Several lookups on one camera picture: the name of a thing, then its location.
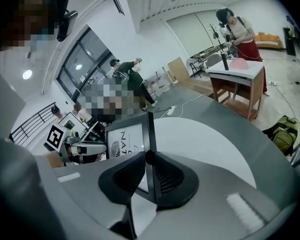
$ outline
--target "red skirt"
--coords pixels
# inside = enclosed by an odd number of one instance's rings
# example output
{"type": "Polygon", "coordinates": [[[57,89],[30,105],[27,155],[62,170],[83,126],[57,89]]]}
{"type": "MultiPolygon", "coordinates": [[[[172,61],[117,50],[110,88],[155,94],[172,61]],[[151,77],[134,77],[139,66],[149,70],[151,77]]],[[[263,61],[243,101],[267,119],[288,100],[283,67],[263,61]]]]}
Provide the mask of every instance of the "red skirt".
{"type": "MultiPolygon", "coordinates": [[[[251,42],[242,42],[237,45],[238,48],[238,57],[245,59],[246,61],[262,62],[260,57],[258,47],[255,41],[251,42]]],[[[263,67],[263,92],[267,91],[267,81],[266,81],[266,70],[263,67]]]]}

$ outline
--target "green backpack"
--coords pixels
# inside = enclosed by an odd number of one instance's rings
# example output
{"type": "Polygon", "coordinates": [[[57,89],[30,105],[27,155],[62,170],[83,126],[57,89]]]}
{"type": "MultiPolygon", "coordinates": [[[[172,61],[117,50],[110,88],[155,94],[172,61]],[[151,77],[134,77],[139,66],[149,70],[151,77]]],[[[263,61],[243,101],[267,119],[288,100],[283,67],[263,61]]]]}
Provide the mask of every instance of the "green backpack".
{"type": "Polygon", "coordinates": [[[295,119],[284,115],[274,126],[262,132],[285,156],[292,154],[298,136],[298,124],[295,119]]]}

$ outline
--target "window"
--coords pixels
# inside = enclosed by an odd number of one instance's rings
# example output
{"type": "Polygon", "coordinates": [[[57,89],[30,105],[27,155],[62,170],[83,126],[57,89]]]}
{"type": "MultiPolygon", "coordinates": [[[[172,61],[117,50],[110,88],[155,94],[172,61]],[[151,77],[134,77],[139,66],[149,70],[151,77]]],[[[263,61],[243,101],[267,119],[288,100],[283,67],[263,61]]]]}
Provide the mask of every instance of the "window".
{"type": "Polygon", "coordinates": [[[88,85],[102,85],[104,78],[112,78],[111,59],[115,57],[88,28],[67,56],[57,81],[74,102],[83,102],[88,85]]]}

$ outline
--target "orange sofa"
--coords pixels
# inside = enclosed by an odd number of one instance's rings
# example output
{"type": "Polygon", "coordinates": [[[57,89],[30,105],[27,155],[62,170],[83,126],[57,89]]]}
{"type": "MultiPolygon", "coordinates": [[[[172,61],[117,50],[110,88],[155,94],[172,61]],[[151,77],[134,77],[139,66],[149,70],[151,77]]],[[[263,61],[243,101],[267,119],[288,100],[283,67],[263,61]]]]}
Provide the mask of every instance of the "orange sofa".
{"type": "Polygon", "coordinates": [[[282,43],[277,35],[265,34],[264,32],[259,32],[258,35],[255,36],[254,41],[258,48],[275,48],[281,49],[282,43]]]}

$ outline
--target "pink object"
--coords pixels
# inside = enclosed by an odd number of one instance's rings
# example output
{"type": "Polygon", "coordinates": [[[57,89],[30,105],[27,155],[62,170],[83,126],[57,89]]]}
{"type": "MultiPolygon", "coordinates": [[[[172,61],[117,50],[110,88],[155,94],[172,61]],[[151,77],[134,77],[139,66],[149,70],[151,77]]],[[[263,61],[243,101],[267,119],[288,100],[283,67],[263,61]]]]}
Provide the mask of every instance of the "pink object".
{"type": "Polygon", "coordinates": [[[248,68],[248,63],[244,58],[236,58],[229,65],[230,70],[247,70],[248,68]]]}

